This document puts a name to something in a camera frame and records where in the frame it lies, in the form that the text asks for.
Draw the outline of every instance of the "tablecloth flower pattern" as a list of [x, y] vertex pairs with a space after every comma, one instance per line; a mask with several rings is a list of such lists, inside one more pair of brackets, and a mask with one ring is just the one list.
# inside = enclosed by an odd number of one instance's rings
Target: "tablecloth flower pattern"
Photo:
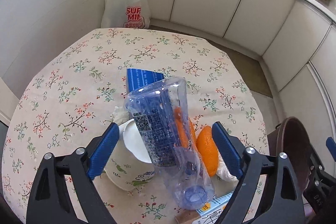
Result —
[[[15, 110], [6, 136], [2, 182], [4, 196], [25, 223], [32, 183], [43, 155], [72, 153], [101, 135], [126, 95], [126, 69], [185, 77], [189, 117], [196, 134], [220, 121], [245, 146], [268, 154], [263, 117], [227, 54], [206, 40], [139, 29], [96, 29], [64, 50], [31, 81]], [[212, 178], [216, 195], [234, 185]], [[68, 190], [85, 220], [70, 176]], [[263, 191], [261, 177], [246, 219], [253, 217]], [[118, 223], [174, 223], [182, 211], [159, 177], [123, 191], [102, 174], [94, 184]]]

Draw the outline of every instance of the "orange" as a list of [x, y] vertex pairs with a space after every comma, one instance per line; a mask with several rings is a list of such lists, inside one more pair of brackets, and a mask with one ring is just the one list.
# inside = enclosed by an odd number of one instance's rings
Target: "orange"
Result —
[[[181, 109], [179, 107], [174, 109], [174, 118], [175, 118], [175, 124], [177, 127], [178, 136], [180, 138], [181, 146], [184, 148], [188, 148], [189, 139], [184, 131], [183, 123], [181, 120]], [[194, 143], [196, 143], [195, 129], [194, 129], [193, 123], [191, 122], [190, 118], [189, 118], [189, 131], [190, 131], [190, 134], [191, 134], [191, 137]]]
[[196, 141], [196, 146], [202, 156], [204, 165], [209, 176], [213, 176], [218, 168], [218, 149], [212, 139], [211, 127], [205, 126], [199, 133]]

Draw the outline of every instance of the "bottle label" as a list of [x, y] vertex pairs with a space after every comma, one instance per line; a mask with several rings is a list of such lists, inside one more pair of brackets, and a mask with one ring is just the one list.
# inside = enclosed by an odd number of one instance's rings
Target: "bottle label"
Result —
[[207, 202], [201, 209], [196, 210], [197, 213], [199, 213], [200, 216], [203, 216], [210, 211], [220, 207], [223, 204], [226, 204], [230, 198], [232, 197], [233, 192], [230, 192], [220, 198], [216, 198], [211, 200], [210, 202]]
[[159, 112], [156, 109], [151, 112], [149, 115], [141, 113], [133, 115], [148, 154], [157, 167], [175, 166], [173, 134], [163, 126]]
[[194, 220], [192, 224], [214, 224], [223, 212], [226, 204], [227, 202], [219, 208], [201, 216], [199, 219]]

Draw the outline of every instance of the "plastic water bottle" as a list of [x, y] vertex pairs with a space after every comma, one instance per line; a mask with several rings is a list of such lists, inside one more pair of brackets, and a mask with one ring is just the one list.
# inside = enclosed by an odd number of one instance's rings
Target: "plastic water bottle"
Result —
[[212, 200], [214, 187], [189, 130], [185, 79], [170, 77], [134, 90], [125, 107], [178, 206], [196, 210]]

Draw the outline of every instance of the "paper cup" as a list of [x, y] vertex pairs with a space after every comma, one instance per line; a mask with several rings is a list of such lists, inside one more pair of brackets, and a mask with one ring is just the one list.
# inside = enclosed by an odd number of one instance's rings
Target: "paper cup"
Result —
[[120, 125], [119, 132], [119, 141], [105, 166], [105, 172], [119, 188], [131, 191], [152, 179], [154, 166], [133, 119]]

